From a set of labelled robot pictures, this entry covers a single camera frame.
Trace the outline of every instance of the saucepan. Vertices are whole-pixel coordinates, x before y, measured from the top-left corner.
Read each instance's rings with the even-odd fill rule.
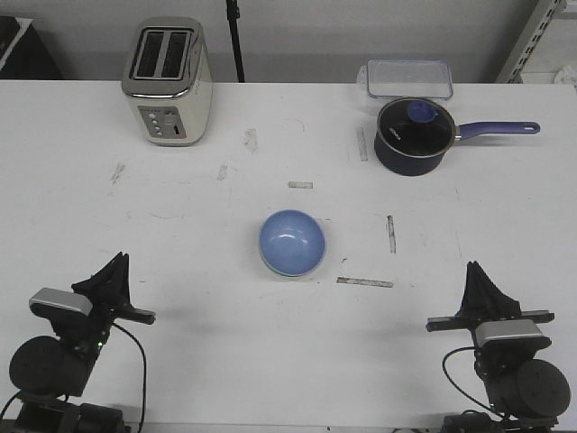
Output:
[[[402,97],[379,112],[375,152],[392,171],[418,176],[434,169],[456,140],[481,134],[537,134],[535,122],[476,122],[455,125],[437,103],[418,97]]]

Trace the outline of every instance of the pan handle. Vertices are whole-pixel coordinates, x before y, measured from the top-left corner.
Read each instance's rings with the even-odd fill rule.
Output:
[[[457,140],[481,134],[537,134],[541,126],[536,122],[475,122],[459,125]]]

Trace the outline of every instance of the bowl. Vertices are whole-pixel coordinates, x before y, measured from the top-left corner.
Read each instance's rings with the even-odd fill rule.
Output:
[[[299,210],[280,210],[261,227],[262,260],[276,273],[298,277],[314,270],[325,255],[325,235],[313,217]]]

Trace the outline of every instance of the toaster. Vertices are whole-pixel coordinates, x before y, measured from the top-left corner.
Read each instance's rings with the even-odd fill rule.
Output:
[[[142,22],[124,67],[122,90],[149,141],[162,146],[198,141],[213,94],[200,23],[186,17]]]

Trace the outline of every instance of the cable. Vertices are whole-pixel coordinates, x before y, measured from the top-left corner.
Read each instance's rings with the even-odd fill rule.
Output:
[[[10,397],[10,399],[6,402],[6,404],[4,405],[4,407],[2,408],[2,412],[0,412],[0,422],[2,422],[2,420],[4,419],[4,415],[6,414],[6,412],[8,411],[8,408],[10,407],[10,405],[12,404],[12,402],[14,400],[16,400],[16,397],[18,397],[18,394],[20,392],[17,392],[15,395],[13,395],[12,397]]]
[[[132,339],[132,341],[134,343],[136,343],[136,345],[138,346],[138,348],[141,351],[142,354],[142,366],[143,366],[143,373],[142,373],[142,410],[141,410],[141,420],[138,423],[138,430],[136,433],[141,433],[142,432],[142,426],[144,425],[144,414],[146,412],[146,354],[144,353],[144,348],[142,347],[140,341],[138,341],[138,339],[133,336],[130,332],[128,332],[126,329],[124,329],[123,327],[121,327],[120,325],[116,325],[115,323],[112,324],[113,327],[121,330],[122,332],[124,332],[128,337],[130,337]]]
[[[497,412],[496,410],[494,410],[492,407],[487,406],[487,405],[481,403],[480,401],[474,399],[470,394],[468,394],[467,392],[463,391],[463,389],[462,389],[459,385],[457,385],[457,384],[455,383],[455,381],[451,378],[451,376],[449,375],[449,372],[447,372],[447,367],[446,367],[447,359],[449,359],[449,357],[452,356],[452,355],[454,355],[454,354],[458,354],[459,352],[464,352],[464,351],[467,351],[467,350],[476,350],[476,347],[473,347],[473,346],[460,347],[460,348],[458,348],[458,349],[452,350],[451,352],[449,352],[447,355],[445,355],[445,356],[443,357],[443,362],[442,362],[441,365],[442,365],[442,367],[443,367],[443,373],[444,373],[444,375],[446,376],[447,380],[451,383],[451,385],[454,386],[454,387],[456,388],[456,390],[457,390],[458,392],[460,392],[462,395],[464,395],[466,398],[468,398],[468,399],[471,400],[472,402],[478,404],[479,406],[481,406],[481,407],[484,408],[485,410],[488,410],[489,412],[491,412],[491,413],[497,415],[498,417],[504,419],[504,418],[505,418],[504,415],[498,413],[498,412]]]

